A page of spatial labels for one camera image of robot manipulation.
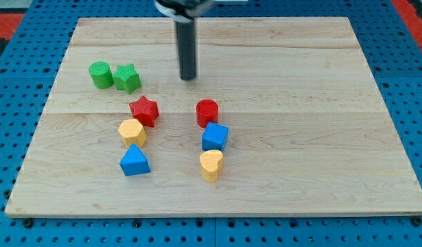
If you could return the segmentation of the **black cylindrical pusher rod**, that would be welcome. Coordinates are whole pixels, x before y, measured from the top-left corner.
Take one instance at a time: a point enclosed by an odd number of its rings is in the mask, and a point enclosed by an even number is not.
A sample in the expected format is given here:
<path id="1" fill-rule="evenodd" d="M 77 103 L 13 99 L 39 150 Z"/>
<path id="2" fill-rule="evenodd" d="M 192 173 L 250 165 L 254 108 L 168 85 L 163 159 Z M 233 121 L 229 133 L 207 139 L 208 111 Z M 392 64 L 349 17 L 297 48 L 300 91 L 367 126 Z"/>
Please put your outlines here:
<path id="1" fill-rule="evenodd" d="M 176 40 L 180 79 L 190 81 L 196 78 L 196 27 L 195 21 L 176 22 Z"/>

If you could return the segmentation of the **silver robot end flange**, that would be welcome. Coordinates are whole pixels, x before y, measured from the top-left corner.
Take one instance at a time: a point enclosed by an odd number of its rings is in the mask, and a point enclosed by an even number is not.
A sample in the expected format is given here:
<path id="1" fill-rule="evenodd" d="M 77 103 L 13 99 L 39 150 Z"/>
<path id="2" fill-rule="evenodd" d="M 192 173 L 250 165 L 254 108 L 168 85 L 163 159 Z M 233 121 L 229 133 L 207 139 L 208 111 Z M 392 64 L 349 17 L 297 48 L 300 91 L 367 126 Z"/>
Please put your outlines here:
<path id="1" fill-rule="evenodd" d="M 156 9 L 178 23 L 190 23 L 209 11 L 214 0 L 154 0 Z"/>

